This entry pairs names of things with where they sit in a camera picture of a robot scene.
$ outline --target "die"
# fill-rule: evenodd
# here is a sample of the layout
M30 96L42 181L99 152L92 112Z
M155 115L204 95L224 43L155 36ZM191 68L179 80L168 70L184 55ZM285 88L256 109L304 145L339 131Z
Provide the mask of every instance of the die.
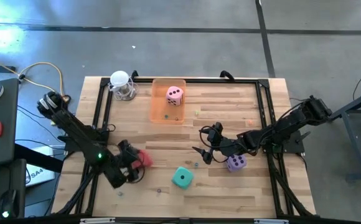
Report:
M182 189L186 189L193 180L193 173L185 167L178 167L172 177L172 182Z
M247 159L244 155L231 155L228 157L228 161L226 163L229 171L234 172L247 166Z
M183 90L176 86L171 86L167 90L166 100L170 105L179 106L182 104Z

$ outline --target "orange plastic bin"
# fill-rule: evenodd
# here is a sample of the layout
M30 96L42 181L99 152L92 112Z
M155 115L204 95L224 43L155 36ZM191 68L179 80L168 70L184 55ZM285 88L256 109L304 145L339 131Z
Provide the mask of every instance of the orange plastic bin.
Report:
M169 87L177 86L184 92L179 106L170 105L166 100ZM151 87L150 121L157 124L182 124L185 120L185 80L163 79L153 80Z

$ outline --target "wooden tabletop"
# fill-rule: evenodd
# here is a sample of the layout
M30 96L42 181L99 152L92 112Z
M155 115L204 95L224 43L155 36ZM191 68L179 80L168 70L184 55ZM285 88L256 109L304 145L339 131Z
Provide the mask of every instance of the wooden tabletop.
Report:
M77 118L92 124L101 77L85 77ZM290 108L286 81L271 78L270 90L274 112L279 118ZM200 142L199 129L223 124L223 135L236 138L246 130L261 129L258 102L254 85L187 83L185 93L185 122L182 125L153 124L149 120L151 83L139 83L139 93L133 101L113 99L108 123L115 124L109 144L127 139L134 147L146 149L154 161L146 169L138 184L124 184L113 189L101 175L96 191L93 215L100 217L198 217L198 218L251 218L275 217L273 196L265 155L246 154L247 166L229 172L225 164L206 165L201 155L192 149L206 149ZM262 91L265 114L267 102ZM107 90L103 96L99 125L102 124ZM114 146L109 146L118 153ZM217 159L223 159L219 152ZM301 158L284 155L288 181L298 199L314 212L311 190ZM80 184L84 159L80 152L69 157L63 165L52 211L60 210ZM186 167L194 173L187 190L171 182L175 170ZM286 212L284 193L279 191L283 211ZM84 198L86 209L89 187Z

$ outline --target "wooden table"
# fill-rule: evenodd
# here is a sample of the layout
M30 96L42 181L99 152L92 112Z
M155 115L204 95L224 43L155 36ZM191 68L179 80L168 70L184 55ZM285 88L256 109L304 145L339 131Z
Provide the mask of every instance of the wooden table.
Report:
M77 118L92 124L101 77L86 77ZM286 81L270 79L274 111L279 118L290 108ZM265 114L267 102L262 91ZM107 92L103 96L105 105ZM94 216L106 217L195 217L195 218L251 218L275 217L273 196L265 155L247 156L247 167L230 173L225 164L206 165L200 154L192 149L206 149L200 142L199 129L216 121L223 124L223 135L236 138L246 130L260 129L260 116L255 87L251 84L198 84L188 83L183 125L153 124L149 120L151 83L140 83L133 101L113 99L109 124L116 125L110 133L109 144L127 139L134 147L146 149L154 161L146 169L138 184L124 184L113 189L103 175L99 178ZM105 107L102 106L99 124ZM114 146L109 149L118 153ZM223 159L219 152L215 156ZM288 181L298 199L314 212L311 190L301 158L284 155ZM52 211L60 210L80 184L84 159L80 152L69 157L63 165ZM175 170L183 166L194 173L187 190L171 182ZM283 211L286 212L284 193L279 191ZM89 196L87 188L83 209Z

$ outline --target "purple die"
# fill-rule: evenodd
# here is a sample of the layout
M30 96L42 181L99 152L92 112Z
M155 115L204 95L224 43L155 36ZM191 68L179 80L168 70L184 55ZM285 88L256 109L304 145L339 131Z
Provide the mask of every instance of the purple die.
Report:
M228 161L226 163L229 171L234 172L247 166L247 159L244 155L231 155L228 157Z

